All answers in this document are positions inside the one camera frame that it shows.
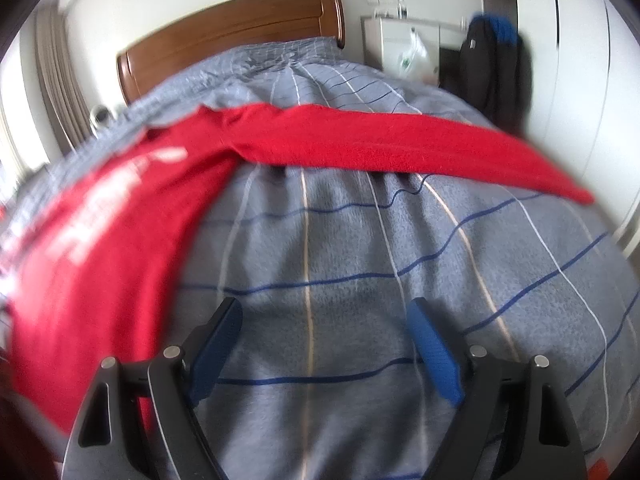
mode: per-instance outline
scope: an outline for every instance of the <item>bedspread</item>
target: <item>bedspread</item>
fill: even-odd
[[[160,85],[54,165],[4,240],[142,125],[250,102],[490,126],[446,92],[346,62],[330,40],[235,48]],[[246,164],[200,226],[166,341],[181,341],[224,296],[241,300],[238,345],[197,410],[232,480],[420,478],[452,408],[404,327],[417,296],[447,309],[470,344],[548,356],[591,463],[638,399],[638,293],[591,207],[437,174]]]

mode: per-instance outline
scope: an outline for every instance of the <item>beige curtain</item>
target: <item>beige curtain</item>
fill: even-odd
[[[51,120],[60,124],[69,147],[76,148],[91,136],[91,125],[89,110],[71,67],[65,24],[57,4],[41,6],[36,11],[35,37],[43,92],[46,91],[55,114]]]

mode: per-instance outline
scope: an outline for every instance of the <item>gray plaid blanket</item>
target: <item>gray plaid blanket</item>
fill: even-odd
[[[490,126],[444,91],[346,62],[332,40],[239,47],[166,81],[55,164],[6,236],[143,125],[252,102]],[[231,480],[420,478],[453,410],[405,329],[417,296],[446,309],[469,344],[513,360],[546,355],[591,463],[634,418],[638,292],[591,207],[437,174],[246,164],[202,221],[166,341],[224,296],[244,306],[240,341],[197,409]]]

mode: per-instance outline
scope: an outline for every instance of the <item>white print on red fabric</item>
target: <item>white print on red fabric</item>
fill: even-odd
[[[132,190],[142,183],[141,177],[149,164],[153,160],[173,164],[187,155],[185,148],[161,148],[136,156],[111,170],[87,192],[84,202],[46,249],[46,255],[53,260],[66,256],[73,264],[81,265],[127,205]]]

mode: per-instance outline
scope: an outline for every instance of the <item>blue gripper pad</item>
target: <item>blue gripper pad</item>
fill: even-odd
[[[238,341],[241,327],[242,306],[238,300],[233,300],[191,365],[191,383],[187,398],[192,406],[210,396],[226,358]]]
[[[415,298],[407,305],[406,325],[438,393],[459,406],[465,398],[464,338],[436,312],[430,312],[424,298]]]

